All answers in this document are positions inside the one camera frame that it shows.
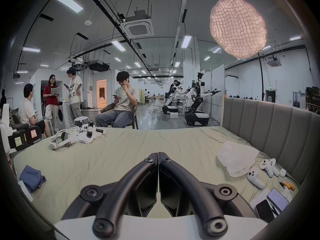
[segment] mattress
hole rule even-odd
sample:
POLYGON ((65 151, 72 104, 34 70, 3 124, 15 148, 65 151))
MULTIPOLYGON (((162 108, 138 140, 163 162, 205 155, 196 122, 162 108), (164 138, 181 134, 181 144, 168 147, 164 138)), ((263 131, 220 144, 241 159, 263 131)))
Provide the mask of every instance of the mattress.
MULTIPOLYGON (((75 143, 60 150, 52 150, 47 138, 19 153, 13 162, 18 177, 26 165, 40 170, 46 177, 47 181, 32 194, 32 203, 52 223, 61 220, 83 187, 119 181, 154 152, 165 152, 201 182, 233 185, 249 203, 262 190, 249 182, 246 175, 231 177, 222 166, 217 153, 226 141, 250 146, 246 140, 220 126, 173 130, 107 128, 107 134, 91 144, 75 143)), ((259 152, 253 166, 259 168, 265 158, 267 155, 259 152)), ((276 188, 283 192, 277 177, 270 178, 259 169, 259 178, 270 190, 276 188)), ((159 195, 148 217, 170 217, 159 195)))

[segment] box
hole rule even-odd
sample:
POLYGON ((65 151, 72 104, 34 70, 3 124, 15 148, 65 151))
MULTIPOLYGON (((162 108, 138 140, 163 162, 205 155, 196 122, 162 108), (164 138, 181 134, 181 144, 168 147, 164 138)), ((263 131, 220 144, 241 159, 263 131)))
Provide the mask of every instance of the box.
POLYGON ((178 113, 173 113, 173 112, 170 113, 170 118, 178 118, 178 117, 179 117, 178 113))

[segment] folded blue cloth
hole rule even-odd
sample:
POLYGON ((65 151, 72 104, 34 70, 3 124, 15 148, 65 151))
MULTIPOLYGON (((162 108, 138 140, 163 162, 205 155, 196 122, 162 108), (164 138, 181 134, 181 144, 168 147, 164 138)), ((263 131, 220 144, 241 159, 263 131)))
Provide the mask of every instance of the folded blue cloth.
POLYGON ((23 181, 30 193, 41 188, 41 185, 47 181, 46 177, 41 175, 41 171, 28 165, 23 169, 19 179, 23 181))

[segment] gray upholstered headboard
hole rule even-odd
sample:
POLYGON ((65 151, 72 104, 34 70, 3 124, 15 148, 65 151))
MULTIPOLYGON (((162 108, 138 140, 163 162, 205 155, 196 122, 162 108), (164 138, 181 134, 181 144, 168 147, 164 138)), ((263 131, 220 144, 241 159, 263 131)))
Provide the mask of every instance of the gray upholstered headboard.
POLYGON ((277 162, 300 184, 320 148, 320 115, 300 108, 225 98, 222 127, 277 162))

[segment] black hair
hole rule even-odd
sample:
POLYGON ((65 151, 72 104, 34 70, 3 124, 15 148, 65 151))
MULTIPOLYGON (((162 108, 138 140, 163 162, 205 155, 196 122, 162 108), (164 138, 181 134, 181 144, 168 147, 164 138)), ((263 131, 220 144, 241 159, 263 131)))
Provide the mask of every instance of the black hair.
POLYGON ((32 92, 32 90, 33 90, 33 85, 30 83, 27 83, 23 88, 23 96, 25 98, 28 98, 30 95, 30 92, 32 92))
POLYGON ((117 81, 122 82, 125 81, 127 78, 129 78, 129 73, 127 71, 121 71, 117 74, 117 81))
POLYGON ((69 67, 69 69, 66 71, 66 73, 75 76, 77 72, 76 72, 76 69, 75 69, 73 66, 71 66, 71 67, 69 67))
POLYGON ((49 77, 49 82, 48 82, 48 85, 49 85, 49 89, 50 89, 50 86, 51 86, 51 82, 50 82, 50 79, 54 77, 54 83, 53 83, 53 87, 54 88, 57 88, 57 84, 56 84, 56 76, 54 74, 50 75, 49 77))

